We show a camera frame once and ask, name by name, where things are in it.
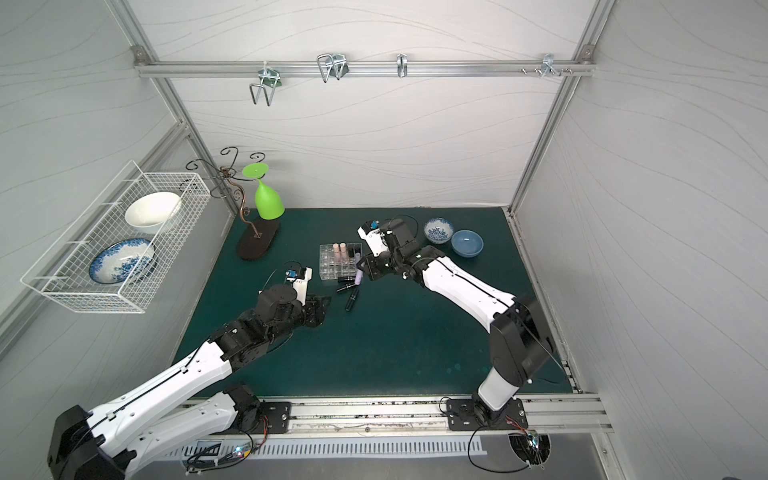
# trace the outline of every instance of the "white bowl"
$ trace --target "white bowl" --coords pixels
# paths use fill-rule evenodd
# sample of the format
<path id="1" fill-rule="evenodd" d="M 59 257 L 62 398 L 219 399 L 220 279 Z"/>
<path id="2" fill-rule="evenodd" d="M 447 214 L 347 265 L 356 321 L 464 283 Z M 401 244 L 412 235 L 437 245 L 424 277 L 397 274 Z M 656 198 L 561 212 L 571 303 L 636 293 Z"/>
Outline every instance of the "white bowl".
<path id="1" fill-rule="evenodd" d="M 125 211 L 125 221 L 140 232 L 157 233 L 164 222 L 178 213 L 180 207 L 181 197 L 174 193 L 149 194 L 128 207 Z"/>

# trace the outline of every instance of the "metal rod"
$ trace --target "metal rod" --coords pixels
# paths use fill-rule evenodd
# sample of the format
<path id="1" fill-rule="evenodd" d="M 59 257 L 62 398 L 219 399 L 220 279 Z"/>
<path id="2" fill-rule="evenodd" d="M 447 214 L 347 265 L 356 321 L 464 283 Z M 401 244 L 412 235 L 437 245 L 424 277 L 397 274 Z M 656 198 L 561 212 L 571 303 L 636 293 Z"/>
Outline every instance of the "metal rod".
<path id="1" fill-rule="evenodd" d="M 349 61 L 345 77 L 398 77 L 397 61 Z M 578 61 L 552 63 L 563 77 L 592 75 L 593 64 Z M 256 78 L 262 61 L 156 61 L 136 65 L 146 78 Z M 319 77 L 316 61 L 270 61 L 281 78 Z M 541 68 L 541 61 L 408 61 L 409 77 L 522 77 Z"/>
<path id="2" fill-rule="evenodd" d="M 603 27 L 605 26 L 605 22 L 607 21 L 608 15 L 611 13 L 611 8 L 613 7 L 615 1 L 616 0 L 597 0 L 595 2 L 594 8 L 592 9 L 592 13 L 587 22 L 587 26 L 584 29 L 584 32 L 581 34 L 581 40 L 576 45 L 576 49 L 574 50 L 572 61 L 573 63 L 580 62 L 580 57 L 583 53 L 582 49 L 585 45 L 595 45 L 597 43 L 598 38 L 600 37 L 600 33 L 603 31 Z M 512 202 L 509 205 L 509 212 L 511 213 L 516 212 L 520 207 L 520 203 L 525 197 L 525 191 L 528 189 L 528 185 L 531 183 L 531 179 L 536 172 L 536 168 L 541 162 L 541 158 L 544 156 L 544 153 L 549 146 L 549 142 L 554 136 L 554 131 L 557 129 L 558 124 L 560 123 L 560 119 L 565 113 L 565 108 L 568 106 L 568 103 L 571 101 L 571 98 L 576 91 L 576 86 L 578 85 L 579 81 L 578 77 L 584 76 L 575 75 L 576 70 L 574 69 L 574 66 L 566 65 L 566 63 L 567 62 L 555 61 L 553 66 L 558 69 L 564 69 L 564 76 L 569 75 L 569 69 L 572 70 L 574 72 L 573 76 L 576 78 L 566 78 L 560 84 L 560 89 L 558 90 L 558 94 L 555 96 L 554 101 L 552 102 L 552 107 L 549 111 L 549 115 L 547 116 L 544 128 L 541 129 L 541 133 L 536 140 L 536 145 L 531 152 L 531 156 L 528 158 L 528 163 L 525 165 L 525 169 L 520 176 L 520 182 L 515 189 L 515 195 L 513 196 Z"/>
<path id="3" fill-rule="evenodd" d="M 132 45 L 140 45 L 144 48 L 144 50 L 147 52 L 148 62 L 151 63 L 152 61 L 156 60 L 157 54 L 152 48 L 152 44 L 149 42 L 147 35 L 144 33 L 144 29 L 141 28 L 141 24 L 136 19 L 136 15 L 131 9 L 131 6 L 127 3 L 127 0 L 105 1 L 107 3 L 107 7 L 112 11 L 115 20 L 117 20 L 118 25 L 120 25 L 123 33 L 125 33 L 125 36 L 128 38 L 128 41 Z M 198 132 L 195 128 L 194 123 L 192 122 L 192 119 L 187 112 L 187 109 L 181 103 L 181 99 L 179 98 L 179 95 L 171 82 L 165 78 L 155 78 L 153 79 L 153 83 L 155 87 L 157 87 L 157 90 L 160 92 L 160 96 L 163 98 L 165 104 L 168 106 L 168 109 L 171 111 L 171 113 L 173 113 L 177 121 L 185 126 L 186 129 L 188 129 L 187 133 L 190 139 L 190 144 L 195 154 L 197 154 L 198 157 L 211 162 L 211 164 L 215 164 L 213 162 L 213 158 L 210 156 L 210 152 L 203 142 L 203 138 L 200 136 L 200 132 Z M 204 168 L 209 176 L 217 174 L 217 172 L 211 169 L 207 164 L 204 166 Z M 237 206 L 235 205 L 234 200 L 230 198 L 230 195 L 227 195 L 224 198 L 224 202 L 227 204 L 230 212 L 232 212 L 234 215 L 237 215 Z"/>

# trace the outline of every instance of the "gray wall panel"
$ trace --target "gray wall panel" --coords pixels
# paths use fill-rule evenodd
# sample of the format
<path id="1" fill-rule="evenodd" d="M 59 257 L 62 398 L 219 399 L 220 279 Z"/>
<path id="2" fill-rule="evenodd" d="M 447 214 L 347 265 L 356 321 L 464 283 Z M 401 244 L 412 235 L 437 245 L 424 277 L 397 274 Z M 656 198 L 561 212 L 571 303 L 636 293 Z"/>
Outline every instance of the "gray wall panel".
<path id="1" fill-rule="evenodd" d="M 99 0 L 0 5 L 0 312 L 18 278 L 131 159 L 174 125 Z M 193 158 L 182 144 L 163 169 Z M 230 216 L 211 201 L 144 315 L 79 315 L 53 302 L 0 361 L 2 478 L 50 478 L 56 416 L 113 399 L 169 365 Z"/>
<path id="2" fill-rule="evenodd" d="M 518 210 L 631 478 L 768 475 L 765 25 L 618 3 Z"/>
<path id="3" fill-rule="evenodd" d="M 103 2 L 0 5 L 0 312 L 64 228 L 173 124 Z"/>

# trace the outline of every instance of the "green table mat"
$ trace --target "green table mat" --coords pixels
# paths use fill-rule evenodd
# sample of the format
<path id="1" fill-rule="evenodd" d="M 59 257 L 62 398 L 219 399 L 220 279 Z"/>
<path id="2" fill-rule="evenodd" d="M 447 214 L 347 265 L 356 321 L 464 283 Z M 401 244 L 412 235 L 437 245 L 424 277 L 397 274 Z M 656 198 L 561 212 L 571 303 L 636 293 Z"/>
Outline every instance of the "green table mat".
<path id="1" fill-rule="evenodd" d="M 417 240 L 426 244 L 422 226 L 444 217 L 457 230 L 479 233 L 485 248 L 475 258 L 456 255 L 450 243 L 439 246 L 462 269 L 515 295 L 534 294 L 531 281 L 500 208 L 351 208 L 289 209 L 267 255 L 247 262 L 235 254 L 246 225 L 236 220 L 177 352 L 177 361 L 214 330 L 256 305 L 258 291 L 282 282 L 281 263 L 297 260 L 313 268 L 308 293 L 329 295 L 325 323 L 299 328 L 279 349 L 263 356 L 196 396 L 211 396 L 234 382 L 245 382 L 258 396 L 451 395 L 474 392 L 490 369 L 488 334 L 468 313 L 412 280 L 388 275 L 365 278 L 352 312 L 344 311 L 348 293 L 337 294 L 336 280 L 320 280 L 319 245 L 363 243 L 357 228 L 366 220 L 397 214 L 419 222 Z M 413 219 L 403 219 L 411 228 Z M 571 392 L 562 370 L 550 361 L 523 392 Z"/>

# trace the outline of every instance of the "metal hook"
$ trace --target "metal hook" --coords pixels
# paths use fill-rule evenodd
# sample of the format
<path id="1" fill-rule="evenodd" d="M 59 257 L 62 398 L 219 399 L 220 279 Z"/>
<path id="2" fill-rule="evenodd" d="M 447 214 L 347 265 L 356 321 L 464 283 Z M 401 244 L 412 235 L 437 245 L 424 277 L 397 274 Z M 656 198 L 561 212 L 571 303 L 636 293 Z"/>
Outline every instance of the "metal hook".
<path id="1" fill-rule="evenodd" d="M 262 84 L 250 84 L 248 85 L 250 88 L 250 97 L 253 100 L 253 104 L 259 103 L 259 96 L 261 95 L 261 91 L 264 90 L 264 98 L 266 98 L 266 105 L 267 107 L 272 106 L 272 98 L 270 98 L 269 92 L 266 91 L 266 87 Z M 256 87 L 258 92 L 256 94 L 253 94 L 253 87 Z"/>
<path id="2" fill-rule="evenodd" d="M 264 68 L 261 71 L 259 71 L 258 76 L 259 76 L 259 83 L 250 84 L 248 87 L 250 89 L 250 98 L 251 100 L 253 100 L 254 105 L 258 104 L 259 96 L 261 96 L 261 91 L 264 90 L 264 98 L 266 98 L 266 105 L 267 107 L 271 107 L 272 99 L 275 97 L 275 89 L 281 85 L 280 73 L 271 68 L 267 68 L 266 62 L 264 62 Z M 256 94 L 253 93 L 254 87 L 257 88 Z M 272 91 L 267 91 L 266 87 L 271 87 Z"/>
<path id="3" fill-rule="evenodd" d="M 554 56 L 551 53 L 547 53 L 544 56 L 544 60 L 541 63 L 541 68 L 537 68 L 539 77 L 546 77 L 547 75 L 562 75 L 562 71 L 554 67 Z"/>
<path id="4" fill-rule="evenodd" d="M 323 83 L 328 83 L 328 79 L 331 77 L 331 71 L 333 71 L 336 80 L 341 80 L 341 77 L 349 72 L 349 66 L 346 64 L 346 57 L 340 53 L 324 53 L 318 55 L 317 67 L 320 69 L 320 77 L 323 79 Z"/>
<path id="5" fill-rule="evenodd" d="M 235 166 L 235 162 L 237 161 L 237 155 L 239 155 L 239 154 L 240 154 L 240 149 L 239 149 L 239 148 L 237 148 L 237 147 L 224 147 L 224 148 L 222 148 L 222 149 L 221 149 L 221 151 L 219 152 L 219 153 L 220 153 L 220 154 L 222 154 L 222 155 L 229 155 L 229 154 L 230 154 L 230 152 L 232 151 L 232 149 L 233 149 L 233 148 L 235 149 L 235 158 L 234 158 L 234 160 L 232 160 L 232 164 L 230 165 L 230 168 L 229 168 L 229 170 L 231 170 L 231 169 L 232 169 L 232 167 L 234 167 L 234 166 Z"/>
<path id="6" fill-rule="evenodd" d="M 404 53 L 397 55 L 397 76 L 400 78 L 408 76 L 408 55 Z"/>

